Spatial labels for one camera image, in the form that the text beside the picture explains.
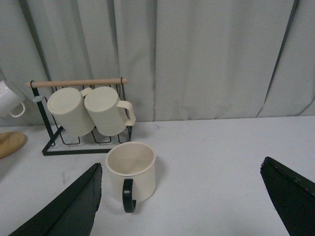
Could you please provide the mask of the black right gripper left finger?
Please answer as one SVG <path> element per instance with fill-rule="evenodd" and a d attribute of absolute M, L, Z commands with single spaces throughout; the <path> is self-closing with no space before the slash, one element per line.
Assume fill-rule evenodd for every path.
<path fill-rule="evenodd" d="M 12 236 L 89 236 L 101 200 L 102 166 L 95 163 Z"/>

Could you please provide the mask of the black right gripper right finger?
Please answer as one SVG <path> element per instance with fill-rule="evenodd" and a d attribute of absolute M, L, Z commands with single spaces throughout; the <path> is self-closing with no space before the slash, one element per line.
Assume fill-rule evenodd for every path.
<path fill-rule="evenodd" d="M 265 157 L 260 174 L 289 235 L 313 236 L 315 183 L 271 157 Z"/>

